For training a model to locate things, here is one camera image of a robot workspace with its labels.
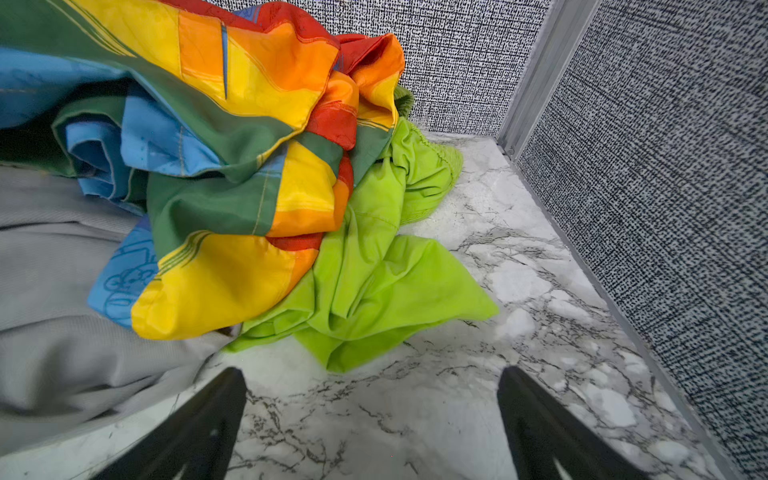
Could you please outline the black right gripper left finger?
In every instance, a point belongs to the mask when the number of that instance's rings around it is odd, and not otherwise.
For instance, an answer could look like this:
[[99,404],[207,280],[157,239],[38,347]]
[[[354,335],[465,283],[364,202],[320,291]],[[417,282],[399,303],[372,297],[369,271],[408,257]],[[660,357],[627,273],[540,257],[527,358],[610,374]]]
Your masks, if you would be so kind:
[[241,370],[228,367],[97,479],[222,479],[246,403]]

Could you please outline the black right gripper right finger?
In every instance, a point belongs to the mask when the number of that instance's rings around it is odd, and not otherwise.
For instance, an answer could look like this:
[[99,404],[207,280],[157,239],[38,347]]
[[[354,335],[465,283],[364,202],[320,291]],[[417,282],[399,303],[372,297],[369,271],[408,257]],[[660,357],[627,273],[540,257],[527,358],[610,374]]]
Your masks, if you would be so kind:
[[522,369],[503,370],[497,401],[519,479],[646,479]]

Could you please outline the grey cloth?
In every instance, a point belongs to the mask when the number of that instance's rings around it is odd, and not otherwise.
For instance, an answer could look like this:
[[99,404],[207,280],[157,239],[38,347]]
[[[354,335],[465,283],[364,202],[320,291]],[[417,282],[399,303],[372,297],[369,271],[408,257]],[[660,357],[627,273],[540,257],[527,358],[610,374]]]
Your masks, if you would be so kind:
[[92,286],[138,217],[73,179],[1,171],[1,451],[60,441],[186,389],[238,327],[137,336],[93,310]]

